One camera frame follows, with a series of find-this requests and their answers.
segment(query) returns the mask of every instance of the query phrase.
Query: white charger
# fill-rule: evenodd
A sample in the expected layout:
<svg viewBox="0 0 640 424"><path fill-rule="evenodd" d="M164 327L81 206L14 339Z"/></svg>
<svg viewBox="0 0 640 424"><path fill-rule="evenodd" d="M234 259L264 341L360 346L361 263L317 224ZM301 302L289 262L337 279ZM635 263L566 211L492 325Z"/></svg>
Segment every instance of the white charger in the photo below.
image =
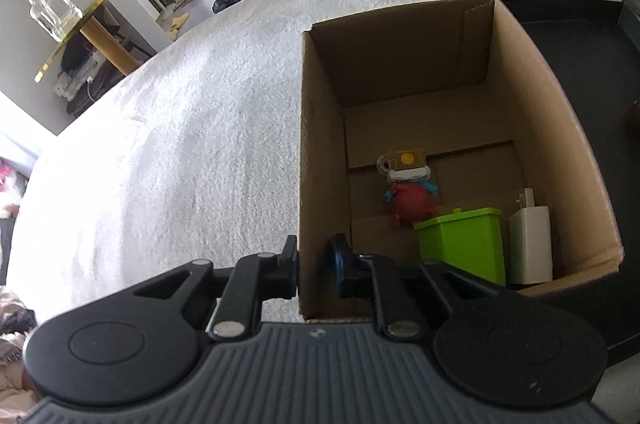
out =
<svg viewBox="0 0 640 424"><path fill-rule="evenodd" d="M553 279L549 208L536 206L533 189L520 194L520 210L509 219L509 283L531 285Z"/></svg>

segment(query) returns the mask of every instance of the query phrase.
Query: white bedspread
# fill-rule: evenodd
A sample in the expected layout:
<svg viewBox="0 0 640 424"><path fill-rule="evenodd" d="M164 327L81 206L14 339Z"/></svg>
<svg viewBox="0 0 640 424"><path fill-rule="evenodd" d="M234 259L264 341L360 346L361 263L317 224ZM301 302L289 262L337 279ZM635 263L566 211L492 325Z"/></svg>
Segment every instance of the white bedspread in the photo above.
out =
<svg viewBox="0 0 640 424"><path fill-rule="evenodd" d="M8 285L42 321L196 257L279 251L297 227L301 33L415 1L245 0L189 31L36 163Z"/></svg>

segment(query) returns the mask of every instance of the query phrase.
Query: clear plastic jug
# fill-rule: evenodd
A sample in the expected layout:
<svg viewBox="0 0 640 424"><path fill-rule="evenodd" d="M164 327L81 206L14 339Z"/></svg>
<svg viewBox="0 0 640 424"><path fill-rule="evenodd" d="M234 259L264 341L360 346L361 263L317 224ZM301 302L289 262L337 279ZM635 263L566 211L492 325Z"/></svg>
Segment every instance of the clear plastic jug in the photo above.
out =
<svg viewBox="0 0 640 424"><path fill-rule="evenodd" d="M29 0L31 17L44 28L57 42L82 19L82 10L71 0Z"/></svg>

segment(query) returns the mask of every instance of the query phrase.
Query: gray ribbed panel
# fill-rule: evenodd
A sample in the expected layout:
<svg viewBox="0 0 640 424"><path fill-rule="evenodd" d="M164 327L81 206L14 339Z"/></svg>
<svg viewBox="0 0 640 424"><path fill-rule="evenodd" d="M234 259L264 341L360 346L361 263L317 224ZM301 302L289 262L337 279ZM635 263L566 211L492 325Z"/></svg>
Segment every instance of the gray ribbed panel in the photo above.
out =
<svg viewBox="0 0 640 424"><path fill-rule="evenodd" d="M324 336L315 338L317 330ZM213 348L174 392L113 412L44 400L24 424L544 424L608 422L593 406L517 413L454 390L412 344L370 324L265 324L255 338Z"/></svg>

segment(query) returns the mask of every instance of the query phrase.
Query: green container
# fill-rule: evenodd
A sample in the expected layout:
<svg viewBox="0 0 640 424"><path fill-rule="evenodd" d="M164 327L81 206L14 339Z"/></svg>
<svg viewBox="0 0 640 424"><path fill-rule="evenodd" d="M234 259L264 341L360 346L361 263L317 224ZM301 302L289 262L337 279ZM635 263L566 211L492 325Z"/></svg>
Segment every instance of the green container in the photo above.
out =
<svg viewBox="0 0 640 424"><path fill-rule="evenodd" d="M439 259L471 274L504 285L500 215L492 207L462 211L414 225L422 259Z"/></svg>

